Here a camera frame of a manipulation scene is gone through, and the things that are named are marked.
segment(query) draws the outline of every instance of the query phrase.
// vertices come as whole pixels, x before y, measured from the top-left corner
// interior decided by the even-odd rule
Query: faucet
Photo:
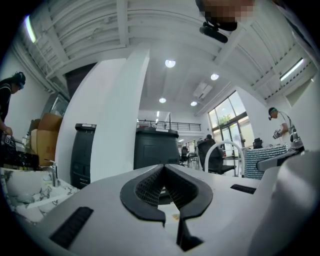
[[[57,163],[55,161],[48,160],[48,159],[44,159],[44,160],[52,163],[52,165],[48,167],[50,168],[50,171],[51,171],[52,185],[56,188],[59,186],[58,179],[57,179]]]

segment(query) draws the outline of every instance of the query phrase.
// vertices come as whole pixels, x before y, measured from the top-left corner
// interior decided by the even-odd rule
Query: balcony railing
[[[137,121],[136,127],[153,127],[158,129],[175,130],[175,131],[195,131],[201,132],[201,124],[184,123],[184,122],[155,122],[155,121]]]

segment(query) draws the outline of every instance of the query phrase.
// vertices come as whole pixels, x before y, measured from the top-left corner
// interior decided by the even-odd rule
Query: white pillar
[[[70,167],[76,124],[94,124],[99,119],[110,89],[122,67],[125,58],[99,62],[83,79],[74,93],[63,117],[55,149],[58,178],[70,183]]]
[[[91,151],[91,182],[133,170],[137,117],[150,49],[140,44],[100,106]]]

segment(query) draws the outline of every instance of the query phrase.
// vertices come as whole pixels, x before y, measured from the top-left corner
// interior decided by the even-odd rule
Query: tree foliage outside window
[[[224,115],[223,117],[219,117],[218,120],[219,120],[219,124],[220,124],[220,126],[221,126],[221,125],[229,122],[231,119],[232,119],[232,118],[231,118],[231,115],[230,115],[230,114],[227,114],[227,115]]]

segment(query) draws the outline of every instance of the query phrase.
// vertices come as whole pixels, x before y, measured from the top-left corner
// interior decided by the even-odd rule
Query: cardboard box
[[[31,149],[39,156],[40,166],[50,166],[52,164],[45,159],[55,160],[62,119],[61,116],[45,113],[37,129],[31,131]]]

